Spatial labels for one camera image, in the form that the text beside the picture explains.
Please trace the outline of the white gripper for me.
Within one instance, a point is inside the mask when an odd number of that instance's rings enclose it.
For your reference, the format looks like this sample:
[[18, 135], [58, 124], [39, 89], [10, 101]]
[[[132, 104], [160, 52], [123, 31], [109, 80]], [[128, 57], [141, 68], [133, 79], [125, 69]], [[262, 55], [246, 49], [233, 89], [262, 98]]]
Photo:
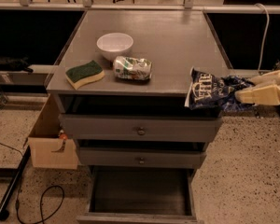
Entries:
[[257, 85], [237, 91], [235, 98], [243, 104], [280, 105], [280, 70], [252, 77], [250, 82]]

